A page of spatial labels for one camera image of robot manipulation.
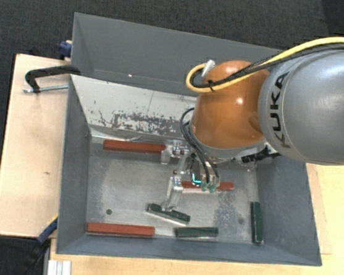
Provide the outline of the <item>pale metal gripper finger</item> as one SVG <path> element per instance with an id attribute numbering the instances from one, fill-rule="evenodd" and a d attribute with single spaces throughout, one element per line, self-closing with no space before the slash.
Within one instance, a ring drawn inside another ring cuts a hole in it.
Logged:
<path id="1" fill-rule="evenodd" d="M 186 141 L 182 140 L 166 140 L 165 147 L 161 150 L 161 164 L 169 164 L 172 158 L 186 159 L 189 154 L 189 147 Z"/>
<path id="2" fill-rule="evenodd" d="M 166 199 L 161 203 L 161 208 L 163 209 L 163 211 L 171 211 L 178 205 L 179 199 L 184 189 L 182 186 L 183 175 L 183 171 L 177 170 L 170 177 Z"/>

